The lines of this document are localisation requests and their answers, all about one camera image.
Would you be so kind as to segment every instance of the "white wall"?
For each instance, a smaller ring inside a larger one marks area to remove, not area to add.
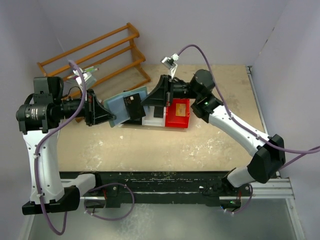
[[[64,50],[131,22],[140,31],[136,42],[149,64],[158,64],[163,56],[194,43],[203,48],[212,64],[252,65],[288,0],[39,2]],[[179,62],[202,64],[203,59],[190,50]]]
[[[284,137],[291,149],[320,145],[320,1],[288,3],[252,77],[270,133]],[[307,239],[319,239],[320,155],[300,159],[281,175],[290,176]]]
[[[33,77],[41,76],[36,62],[61,51],[36,0],[0,1],[2,239],[18,238],[24,220],[21,207],[31,190],[28,153],[16,111],[33,92]]]

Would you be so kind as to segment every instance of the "red tray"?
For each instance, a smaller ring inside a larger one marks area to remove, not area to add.
[[[187,129],[190,118],[190,100],[174,98],[165,110],[165,126]]]

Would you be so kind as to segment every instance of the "yellow label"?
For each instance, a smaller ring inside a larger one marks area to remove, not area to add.
[[[186,116],[186,105],[184,103],[177,103],[175,105],[175,115],[177,117],[185,117]]]

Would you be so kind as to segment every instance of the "wooden rack side frame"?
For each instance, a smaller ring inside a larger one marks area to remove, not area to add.
[[[69,65],[65,65],[65,66],[62,66],[62,67],[60,67],[60,68],[58,68],[58,69],[56,69],[56,70],[54,70],[52,72],[49,72],[49,73],[46,72],[44,66],[46,66],[48,64],[51,64],[51,63],[53,63],[53,62],[55,62],[55,61],[57,61],[57,60],[59,60],[59,59],[61,59],[63,57],[66,57],[66,56],[68,56],[68,55],[70,55],[72,53],[75,53],[75,52],[77,52],[77,51],[79,51],[79,50],[81,50],[81,49],[83,49],[83,48],[85,48],[87,46],[90,46],[90,45],[92,45],[92,44],[94,44],[96,42],[99,42],[99,41],[101,41],[101,40],[103,40],[103,39],[105,39],[107,37],[110,37],[110,36],[112,36],[114,34],[117,34],[117,33],[121,32],[121,31],[123,31],[123,30],[126,30],[126,29],[128,29],[128,31],[130,33],[130,35],[128,37],[125,37],[125,38],[123,38],[123,39],[121,39],[121,40],[119,40],[119,41],[117,41],[117,42],[115,42],[113,44],[110,44],[110,45],[108,45],[106,47],[103,47],[100,50],[97,50],[97,51],[95,51],[95,52],[93,52],[93,53],[91,53],[91,54],[89,54],[87,56],[84,56],[84,57],[76,60],[75,63],[76,64],[81,64],[81,63],[83,63],[83,62],[85,62],[85,61],[87,61],[89,59],[92,59],[92,58],[94,58],[94,57],[96,57],[96,56],[98,56],[98,55],[100,55],[100,54],[102,54],[102,53],[104,53],[106,51],[109,51],[109,50],[111,50],[111,49],[113,49],[113,48],[115,48],[117,46],[120,46],[120,45],[122,45],[122,44],[124,44],[126,42],[129,42],[129,46],[127,46],[127,47],[125,47],[125,48],[123,48],[123,49],[121,49],[121,50],[119,50],[119,51],[117,51],[117,52],[115,52],[115,53],[113,53],[113,54],[111,54],[109,56],[106,56],[106,57],[104,57],[104,58],[102,58],[102,59],[100,59],[100,60],[98,60],[98,61],[96,61],[96,62],[94,62],[94,63],[92,63],[90,65],[88,65],[88,66],[85,66],[84,69],[88,68],[90,66],[102,64],[102,63],[104,63],[104,62],[106,62],[106,61],[108,61],[110,59],[113,59],[114,57],[116,57],[116,56],[118,56],[120,54],[123,54],[123,53],[125,53],[125,52],[130,50],[131,51],[131,56],[132,56],[132,63],[130,63],[130,64],[118,69],[117,71],[112,72],[111,74],[109,74],[109,75],[107,75],[107,76],[105,76],[105,77],[103,77],[101,79],[99,79],[92,87],[95,87],[95,86],[99,85],[100,83],[103,83],[103,82],[109,80],[110,78],[112,78],[112,77],[114,77],[114,76],[116,76],[116,75],[118,75],[118,74],[120,74],[120,73],[122,73],[122,72],[124,72],[124,71],[126,71],[126,70],[128,70],[130,68],[132,68],[132,67],[135,67],[139,71],[139,73],[141,73],[141,75],[145,78],[145,80],[140,82],[140,83],[138,83],[137,85],[131,87],[129,90],[138,88],[141,85],[144,85],[144,84],[150,82],[151,78],[149,77],[149,75],[141,67],[141,63],[144,62],[146,60],[146,58],[138,50],[138,48],[137,48],[137,46],[136,46],[136,44],[134,42],[134,39],[138,38],[140,36],[139,31],[129,22],[125,26],[122,26],[122,27],[120,27],[120,28],[118,28],[118,29],[116,29],[114,31],[108,32],[108,33],[106,33],[106,34],[104,34],[104,35],[102,35],[100,37],[97,37],[97,38],[95,38],[95,39],[93,39],[91,41],[88,41],[88,42],[80,45],[80,46],[77,46],[77,47],[75,47],[73,49],[70,49],[70,50],[68,50],[68,51],[66,51],[64,53],[61,53],[61,54],[59,54],[59,55],[57,55],[55,57],[52,57],[52,58],[50,58],[50,59],[48,59],[46,61],[37,62],[37,65],[38,65],[38,67],[40,68],[41,72],[43,73],[43,75],[45,77],[52,77],[52,76],[55,76],[57,74],[60,74],[60,73],[62,73],[64,71],[68,70],[70,68],[70,66]],[[76,91],[76,92],[72,93],[70,96],[71,97],[75,97],[75,96],[78,96],[78,95],[80,95],[80,91]]]

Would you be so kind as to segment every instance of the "wooden table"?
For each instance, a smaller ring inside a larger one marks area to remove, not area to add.
[[[151,91],[162,65],[144,65]],[[176,77],[190,81],[205,65],[179,65]],[[214,76],[229,108],[244,121],[263,131],[250,80],[243,65],[214,65]],[[132,69],[95,88],[107,99],[140,82]],[[58,140],[60,171],[228,171],[247,165],[251,157],[223,131],[190,114],[189,128],[176,130],[148,126],[114,127],[109,123],[88,127],[72,121]]]

